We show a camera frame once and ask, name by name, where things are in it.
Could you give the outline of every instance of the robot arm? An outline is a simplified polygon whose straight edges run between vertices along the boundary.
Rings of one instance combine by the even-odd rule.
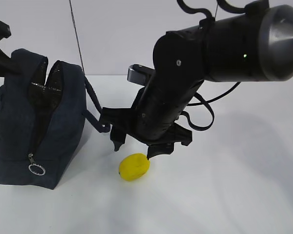
[[[100,121],[113,125],[115,150],[129,134],[149,146],[147,157],[171,154],[174,143],[189,145],[192,132],[175,123],[193,97],[214,113],[197,90],[205,80],[214,82],[285,81],[293,76],[293,8],[269,8],[259,0],[236,8],[225,0],[219,6],[236,17],[215,21],[206,9],[193,9],[177,0],[190,14],[204,13],[199,25],[167,32],[153,50],[154,70],[129,68],[128,80],[143,88],[131,108],[103,108]],[[196,130],[207,130],[198,127]]]

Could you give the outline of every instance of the bag handle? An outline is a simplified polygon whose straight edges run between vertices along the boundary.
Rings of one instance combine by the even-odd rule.
[[[90,82],[84,77],[84,84],[87,90],[87,93],[89,94],[94,106],[97,108],[98,112],[101,114],[102,107],[99,103],[98,97],[96,93],[94,92]],[[90,113],[88,110],[84,110],[82,115],[89,121],[89,123],[99,132],[99,133],[108,133],[111,130],[111,125],[108,123],[101,124],[99,121],[93,116],[93,114]]]

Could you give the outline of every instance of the black strap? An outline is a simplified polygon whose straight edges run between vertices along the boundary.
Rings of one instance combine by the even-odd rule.
[[[221,9],[223,9],[224,11],[234,13],[234,14],[243,14],[243,13],[245,13],[244,8],[239,8],[239,7],[232,6],[229,3],[227,3],[226,0],[217,0],[217,3],[219,5],[219,7]]]
[[[196,93],[195,95],[194,95],[194,97],[195,98],[197,98],[208,110],[209,110],[209,112],[210,112],[210,114],[211,114],[211,116],[212,116],[212,121],[211,121],[211,123],[210,123],[210,125],[208,125],[208,126],[206,126],[206,127],[200,127],[200,126],[197,126],[197,125],[195,125],[195,124],[193,124],[192,122],[191,122],[191,120],[190,120],[190,115],[189,115],[189,113],[188,112],[186,112],[186,111],[183,111],[183,112],[181,112],[181,116],[185,116],[186,118],[187,118],[187,120],[188,120],[188,124],[189,124],[189,126],[192,128],[192,129],[194,129],[194,130],[196,130],[196,131],[206,131],[206,130],[208,130],[212,125],[213,125],[213,123],[214,123],[214,120],[215,120],[215,114],[214,114],[214,111],[213,111],[213,109],[211,108],[211,106],[208,104],[208,102],[207,101],[205,101],[204,100],[204,98],[201,96],[201,95],[199,95],[198,93]]]
[[[180,8],[188,14],[203,13],[206,16],[206,18],[208,19],[213,18],[213,15],[211,14],[211,12],[206,8],[191,8],[187,6],[183,0],[177,0],[177,3],[180,6]]]
[[[229,93],[231,93],[233,90],[235,90],[236,87],[239,86],[239,84],[241,84],[241,82],[237,82],[234,86],[232,86],[228,91],[224,92],[222,95],[219,95],[211,100],[208,100],[207,103],[211,103],[214,101],[217,101],[221,98],[223,98],[224,96],[228,95]],[[199,106],[199,105],[203,105],[203,103],[201,102],[197,102],[197,103],[189,103],[188,106]]]
[[[97,108],[98,112],[102,112],[102,107],[99,103],[98,97],[96,93],[94,92],[91,84],[89,83],[88,79],[84,77],[84,84],[87,90],[87,93],[89,94],[93,104]],[[90,113],[88,110],[84,110],[82,115],[89,121],[89,123],[99,132],[99,133],[108,133],[111,130],[111,125],[108,123],[101,124],[99,121],[93,116],[93,114]]]

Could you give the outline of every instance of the zipper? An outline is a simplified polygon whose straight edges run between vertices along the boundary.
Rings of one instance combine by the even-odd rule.
[[[33,75],[27,93],[29,102],[35,111],[35,123],[28,149],[28,160],[30,162],[28,169],[37,176],[45,175],[46,170],[35,162],[34,156],[47,133],[52,115],[59,106],[63,96],[63,70],[61,62],[57,61],[53,65],[46,84],[44,84],[46,67],[47,58],[41,62],[38,70]]]

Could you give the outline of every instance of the metal part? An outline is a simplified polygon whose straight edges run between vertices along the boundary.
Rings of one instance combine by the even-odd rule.
[[[37,176],[43,176],[43,175],[45,175],[45,172],[46,172],[46,171],[45,171],[45,168],[44,168],[43,166],[37,164],[37,163],[34,161],[33,156],[34,156],[33,154],[29,154],[29,155],[28,155],[28,159],[29,159],[29,161],[30,161],[30,163],[31,163],[31,164],[28,166],[29,171],[30,171],[32,174],[37,175]],[[34,170],[35,167],[41,169],[41,170],[42,170],[42,173],[38,173],[38,172],[36,172],[36,171]]]
[[[34,171],[34,168],[39,168],[39,169],[41,169],[42,170],[42,173],[38,173],[38,172],[35,172]],[[32,173],[32,174],[34,174],[34,175],[37,175],[37,176],[44,176],[45,175],[45,168],[43,167],[43,166],[41,166],[41,165],[39,165],[39,164],[36,164],[36,163],[33,163],[33,164],[30,164],[29,166],[28,166],[28,169],[29,169],[29,171]]]
[[[146,86],[154,74],[154,69],[134,64],[128,69],[127,80],[131,83]]]
[[[271,8],[263,18],[258,37],[260,65],[268,80],[293,76],[293,8]]]

